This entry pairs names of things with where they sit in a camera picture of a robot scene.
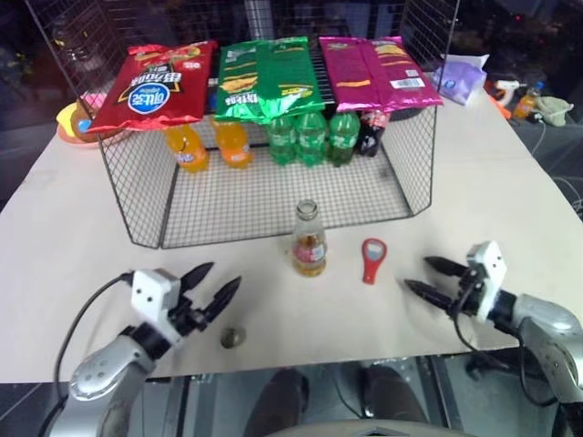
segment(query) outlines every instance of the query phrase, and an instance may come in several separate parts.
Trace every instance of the white table surface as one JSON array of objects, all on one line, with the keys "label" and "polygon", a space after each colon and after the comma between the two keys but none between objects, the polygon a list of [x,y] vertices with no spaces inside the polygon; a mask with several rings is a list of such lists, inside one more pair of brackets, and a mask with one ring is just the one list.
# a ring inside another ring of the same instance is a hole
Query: white table surface
[{"label": "white table surface", "polygon": [[[306,279],[286,258],[286,237],[168,250],[131,244],[99,152],[55,137],[0,214],[0,382],[50,381],[71,320],[118,273],[162,267],[181,275],[208,260],[216,264],[190,293],[195,304],[242,274],[240,290],[204,333],[164,357],[158,376],[464,351],[452,322],[402,279],[431,276],[422,256],[463,262],[470,246],[488,239],[505,256],[506,290],[553,300],[583,320],[583,226],[486,96],[439,109],[433,194],[417,217],[329,230],[328,267]],[[389,248],[374,286],[362,283],[360,249],[369,237]],[[138,322],[129,296],[118,285],[87,312],[64,380]],[[220,333],[230,326],[244,328],[247,340],[227,351]],[[515,345],[491,327],[470,320],[463,327],[479,348]]]}]

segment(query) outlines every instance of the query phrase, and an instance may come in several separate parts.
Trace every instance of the orange soda bottle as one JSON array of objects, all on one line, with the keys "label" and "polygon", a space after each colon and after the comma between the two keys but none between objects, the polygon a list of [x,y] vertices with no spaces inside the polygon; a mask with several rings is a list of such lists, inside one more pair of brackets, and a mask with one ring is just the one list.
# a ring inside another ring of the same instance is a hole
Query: orange soda bottle
[{"label": "orange soda bottle", "polygon": [[246,168],[253,160],[253,155],[249,148],[247,132],[241,123],[217,121],[215,117],[210,119],[210,123],[215,129],[215,141],[227,165],[233,168]]},{"label": "orange soda bottle", "polygon": [[163,132],[179,166],[190,173],[209,167],[209,152],[200,141],[199,135],[189,125],[168,127]]},{"label": "orange soda bottle", "polygon": [[530,87],[527,94],[520,99],[515,108],[512,116],[514,118],[526,118],[535,108],[535,103],[537,102],[537,97],[540,96],[540,90],[543,89],[544,84],[542,82],[537,82],[534,86]]}]

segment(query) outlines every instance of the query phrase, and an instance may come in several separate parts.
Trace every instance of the metal fence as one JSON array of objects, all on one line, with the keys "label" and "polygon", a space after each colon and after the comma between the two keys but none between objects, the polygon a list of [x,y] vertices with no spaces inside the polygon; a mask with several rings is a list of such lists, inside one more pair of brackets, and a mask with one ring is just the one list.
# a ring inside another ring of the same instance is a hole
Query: metal fence
[{"label": "metal fence", "polygon": [[[308,36],[322,96],[333,112],[318,36],[401,35],[416,63],[433,71],[444,62],[459,0],[26,2],[69,85],[89,105],[111,87],[128,46]],[[69,41],[66,49],[59,38]],[[213,75],[218,63],[216,57]],[[319,203],[329,228],[418,214],[431,204],[436,109],[414,114],[393,117],[377,157],[355,157],[342,168],[277,166],[263,128],[251,124],[245,127],[252,165],[227,168],[212,150],[208,120],[193,125],[211,149],[209,170],[197,175],[177,166],[160,132],[134,132],[115,144],[103,140],[100,149],[130,239],[175,248],[289,233],[294,205],[304,197]]]}]

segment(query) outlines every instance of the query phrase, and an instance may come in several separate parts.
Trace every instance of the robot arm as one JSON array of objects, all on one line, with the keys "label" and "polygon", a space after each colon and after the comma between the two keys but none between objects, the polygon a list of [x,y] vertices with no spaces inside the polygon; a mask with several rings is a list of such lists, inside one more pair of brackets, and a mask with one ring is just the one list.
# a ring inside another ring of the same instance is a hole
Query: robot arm
[{"label": "robot arm", "polygon": [[105,348],[88,356],[69,382],[65,409],[51,437],[122,437],[144,381],[171,347],[179,348],[194,330],[204,331],[229,305],[240,277],[227,283],[205,309],[193,310],[184,297],[209,272],[198,266],[182,279],[162,269],[138,270],[132,281],[132,306],[145,320],[126,327]]},{"label": "robot arm", "polygon": [[454,316],[461,310],[518,338],[529,349],[547,377],[557,400],[568,410],[575,435],[583,435],[583,329],[569,310],[528,295],[501,290],[506,265],[494,241],[474,246],[467,254],[468,267],[441,257],[424,259],[447,276],[460,278],[460,292],[452,300],[431,285],[407,279],[419,297]]}]

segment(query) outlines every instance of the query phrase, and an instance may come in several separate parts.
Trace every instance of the chip bag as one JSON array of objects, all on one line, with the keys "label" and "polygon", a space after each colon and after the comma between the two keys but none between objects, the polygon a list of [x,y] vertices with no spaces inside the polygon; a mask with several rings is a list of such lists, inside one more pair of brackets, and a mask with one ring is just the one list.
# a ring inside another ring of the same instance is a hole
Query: chip bag
[{"label": "chip bag", "polygon": [[371,43],[391,88],[391,99],[384,112],[444,103],[429,78],[405,52],[400,36],[386,36]]},{"label": "chip bag", "polygon": [[200,121],[216,44],[130,47],[88,132],[153,130]]},{"label": "chip bag", "polygon": [[268,124],[284,114],[323,109],[307,37],[248,41],[223,48],[217,120]]},{"label": "chip bag", "polygon": [[383,110],[388,104],[389,88],[370,42],[346,36],[320,36],[320,46],[338,105],[336,111]]}]

